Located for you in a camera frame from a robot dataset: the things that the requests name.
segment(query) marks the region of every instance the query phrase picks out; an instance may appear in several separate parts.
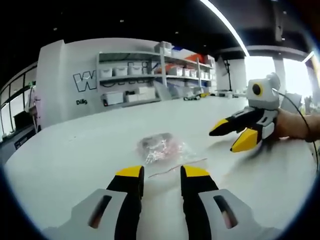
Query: white storage box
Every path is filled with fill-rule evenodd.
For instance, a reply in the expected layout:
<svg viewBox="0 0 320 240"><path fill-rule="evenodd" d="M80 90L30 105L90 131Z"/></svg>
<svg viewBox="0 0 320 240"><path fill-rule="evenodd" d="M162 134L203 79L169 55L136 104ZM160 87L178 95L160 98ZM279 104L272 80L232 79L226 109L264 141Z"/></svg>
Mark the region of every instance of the white storage box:
<svg viewBox="0 0 320 240"><path fill-rule="evenodd" d="M196 78L196 77L197 77L197 71L194 70L194 69L191 69L191 70L190 70L190 77L191 77L191 78Z"/></svg>
<svg viewBox="0 0 320 240"><path fill-rule="evenodd" d="M157 45L154 46L154 51L156 53L161 53L163 49L163 53L165 56L172 55L172 44L167 41L159 42Z"/></svg>
<svg viewBox="0 0 320 240"><path fill-rule="evenodd" d="M100 78L106 79L111 77L112 77L112 67L108 67L100 71Z"/></svg>
<svg viewBox="0 0 320 240"><path fill-rule="evenodd" d="M140 86L135 91L136 94L146 94L148 92L147 86Z"/></svg>
<svg viewBox="0 0 320 240"><path fill-rule="evenodd" d="M183 69L182 69L182 67L174 66L174 67L169 69L168 73L170 75L182 76L183 75Z"/></svg>
<svg viewBox="0 0 320 240"><path fill-rule="evenodd" d="M121 91L110 91L103 94L108 105L121 104L124 102L124 93Z"/></svg>
<svg viewBox="0 0 320 240"><path fill-rule="evenodd" d="M155 99L156 98L156 89L154 87L148 87L148 91L146 93L147 99Z"/></svg>
<svg viewBox="0 0 320 240"><path fill-rule="evenodd" d="M196 77L199 78L199 72L196 72ZM205 72L204 71L200 71L200 78L204 79L205 78Z"/></svg>
<svg viewBox="0 0 320 240"><path fill-rule="evenodd" d="M127 66L116 66L113 68L113 73L115 76L127 76L128 67Z"/></svg>
<svg viewBox="0 0 320 240"><path fill-rule="evenodd" d="M128 75L142 75L142 66L128 66Z"/></svg>
<svg viewBox="0 0 320 240"><path fill-rule="evenodd" d="M183 76L185 76L185 77L190 77L190 69L188 69L188 68L183 68L182 74L183 74Z"/></svg>
<svg viewBox="0 0 320 240"><path fill-rule="evenodd" d="M209 65L212 68L216 67L216 61L215 61L214 57L206 55L206 56L204 56L204 62L205 62L205 64Z"/></svg>
<svg viewBox="0 0 320 240"><path fill-rule="evenodd" d="M137 94L127 95L127 96L125 96L125 101L127 103L136 102L136 101L138 101L138 95Z"/></svg>
<svg viewBox="0 0 320 240"><path fill-rule="evenodd" d="M148 93L137 94L137 96L139 101L148 100Z"/></svg>

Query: wire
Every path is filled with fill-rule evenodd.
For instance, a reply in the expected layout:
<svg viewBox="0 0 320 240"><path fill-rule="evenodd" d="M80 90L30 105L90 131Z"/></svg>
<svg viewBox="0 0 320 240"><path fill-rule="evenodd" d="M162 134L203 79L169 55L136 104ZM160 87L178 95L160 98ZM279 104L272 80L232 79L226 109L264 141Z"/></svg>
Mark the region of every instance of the wire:
<svg viewBox="0 0 320 240"><path fill-rule="evenodd" d="M111 87L113 87L114 85L116 85L116 83L112 84L111 86L107 86L107 85L105 85L105 84L101 84L101 86L103 86L103 87L105 87L105 88L111 88Z"/></svg>
<svg viewBox="0 0 320 240"><path fill-rule="evenodd" d="M294 102L287 97L286 95L282 94L281 92L278 92L277 90L273 89L274 91L276 91L279 95L283 96L284 98L286 98L293 106L294 108L297 110L297 112L300 114L300 116L302 117L306 128L308 129L308 135L311 135L311 129L309 127L309 124L307 123L307 120L305 119L305 117L302 115L302 113L300 112L299 108L294 104ZM318 167L319 167L319 157L318 157L318 151L317 151L317 147L316 147L316 143L314 140L312 140L313 143L313 147L314 147L314 152L315 152L315 159L316 159L316 171L318 172Z"/></svg>

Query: table surface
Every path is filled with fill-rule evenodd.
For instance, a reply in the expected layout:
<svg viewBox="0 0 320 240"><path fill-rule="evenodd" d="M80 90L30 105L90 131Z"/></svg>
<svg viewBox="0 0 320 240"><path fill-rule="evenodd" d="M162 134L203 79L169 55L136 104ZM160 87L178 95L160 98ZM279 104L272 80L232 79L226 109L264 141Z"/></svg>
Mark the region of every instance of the table surface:
<svg viewBox="0 0 320 240"><path fill-rule="evenodd" d="M232 153L238 134L208 135L217 121L246 104L245 98L176 99L63 122L21 146L4 166L5 173L34 224L40 230L59 227L71 217L72 207L96 189L105 189L116 171L144 164L136 152L139 140L171 133L196 159L207 158L199 165L220 189L249 205L260 225L284 229L313 185L315 161L301 140ZM137 239L188 239L180 191L179 171L145 178Z"/></svg>

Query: ceiling light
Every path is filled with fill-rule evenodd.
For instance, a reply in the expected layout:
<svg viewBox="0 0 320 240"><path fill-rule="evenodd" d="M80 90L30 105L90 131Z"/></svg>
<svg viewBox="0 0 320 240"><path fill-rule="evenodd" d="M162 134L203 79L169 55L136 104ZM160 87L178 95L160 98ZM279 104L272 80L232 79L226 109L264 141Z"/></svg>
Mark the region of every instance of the ceiling light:
<svg viewBox="0 0 320 240"><path fill-rule="evenodd" d="M250 54L248 50L246 49L246 46L244 45L244 42L241 40L240 36L234 29L234 27L230 24L230 22L226 19L226 17L216 8L211 2L208 0L200 0L204 5L207 6L223 23L224 25L229 29L229 31L232 33L236 41L239 43L240 47L242 48L244 54L249 57Z"/></svg>
<svg viewBox="0 0 320 240"><path fill-rule="evenodd" d="M309 55L306 56L306 58L302 62L305 64L310 58L312 58L313 55L315 55L315 52L310 52Z"/></svg>

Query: black ceiling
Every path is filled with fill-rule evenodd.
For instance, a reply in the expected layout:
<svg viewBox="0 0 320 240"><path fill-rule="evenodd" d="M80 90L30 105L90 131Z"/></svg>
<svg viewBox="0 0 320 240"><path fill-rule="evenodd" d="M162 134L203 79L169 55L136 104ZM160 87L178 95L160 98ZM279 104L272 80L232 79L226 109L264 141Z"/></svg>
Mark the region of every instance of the black ceiling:
<svg viewBox="0 0 320 240"><path fill-rule="evenodd" d="M38 60L40 48L63 39L66 43L94 38L136 38L167 41L191 51L213 54L238 47L225 25L199 0L55 1L17 4L1 16L1 81ZM274 45L308 51L299 22L283 6L285 41L275 40L274 1L211 0L236 29L245 45Z"/></svg>

